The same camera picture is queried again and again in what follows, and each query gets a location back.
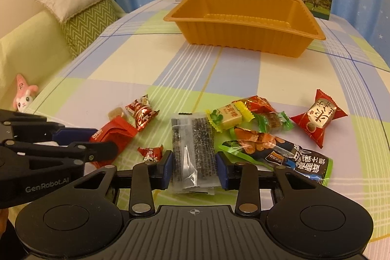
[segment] plaid tablecloth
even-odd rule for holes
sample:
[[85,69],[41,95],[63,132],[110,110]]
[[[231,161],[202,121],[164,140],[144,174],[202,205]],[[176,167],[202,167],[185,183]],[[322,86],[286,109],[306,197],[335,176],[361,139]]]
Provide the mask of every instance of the plaid tablecloth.
[[[140,147],[172,147],[170,117],[214,109],[243,97],[266,97],[289,116],[308,109],[319,88],[348,117],[326,129],[324,148],[299,128],[282,134],[334,161],[329,187],[372,215],[365,254],[390,259],[390,68],[344,19],[318,19],[326,41],[314,41],[298,59],[236,48],[189,45],[163,17],[172,0],[156,0],[109,26],[34,100],[29,111],[67,126],[100,128],[107,113],[149,94],[160,114],[116,160],[120,170],[142,161]],[[235,204],[237,193],[155,191],[156,205]],[[126,208],[129,192],[118,206]],[[264,207],[271,201],[265,199]]]

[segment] metal screw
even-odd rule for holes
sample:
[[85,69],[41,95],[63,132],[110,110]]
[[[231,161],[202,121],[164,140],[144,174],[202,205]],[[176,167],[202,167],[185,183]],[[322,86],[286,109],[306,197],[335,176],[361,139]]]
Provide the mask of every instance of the metal screw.
[[251,203],[241,204],[238,209],[243,213],[254,213],[258,210],[257,206]]
[[138,203],[138,204],[133,205],[131,209],[133,211],[135,211],[136,213],[146,213],[146,212],[150,211],[152,208],[150,207],[149,204]]

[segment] red candy wrapper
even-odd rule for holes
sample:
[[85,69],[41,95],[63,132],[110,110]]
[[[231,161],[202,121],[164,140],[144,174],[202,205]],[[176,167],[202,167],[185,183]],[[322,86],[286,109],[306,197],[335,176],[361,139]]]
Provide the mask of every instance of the red candy wrapper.
[[334,100],[320,89],[317,89],[315,103],[303,114],[290,119],[300,126],[322,148],[325,128],[333,119],[348,116]]
[[159,162],[163,157],[164,147],[161,145],[157,148],[138,148],[138,152],[144,157],[144,161]]
[[[90,139],[90,142],[107,142],[112,141],[118,147],[118,155],[126,148],[132,138],[137,134],[136,128],[129,124],[122,117],[117,116],[99,131],[97,131]],[[115,159],[99,162],[92,162],[96,168],[101,168],[108,164],[112,164]]]
[[277,113],[275,108],[273,108],[265,98],[258,97],[257,95],[235,100],[232,103],[235,102],[243,102],[246,108],[255,114],[265,114],[270,112]]
[[136,99],[131,104],[127,105],[126,110],[134,117],[135,127],[138,131],[143,130],[146,125],[157,116],[160,111],[154,111],[149,104],[147,94]]

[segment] pink stuffed toy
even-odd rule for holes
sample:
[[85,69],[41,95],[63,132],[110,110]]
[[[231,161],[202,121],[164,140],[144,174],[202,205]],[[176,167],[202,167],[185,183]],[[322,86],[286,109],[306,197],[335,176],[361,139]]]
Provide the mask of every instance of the pink stuffed toy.
[[15,110],[23,113],[34,100],[31,95],[38,92],[38,87],[36,85],[28,85],[21,74],[16,76],[16,84],[18,87],[13,106]]

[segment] chevron patterned cushion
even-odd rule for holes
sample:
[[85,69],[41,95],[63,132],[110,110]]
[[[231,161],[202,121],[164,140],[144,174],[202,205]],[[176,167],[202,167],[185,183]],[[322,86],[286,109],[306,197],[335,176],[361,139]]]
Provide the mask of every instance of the chevron patterned cushion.
[[112,0],[102,0],[63,23],[62,31],[71,49],[72,58],[83,52],[117,19]]

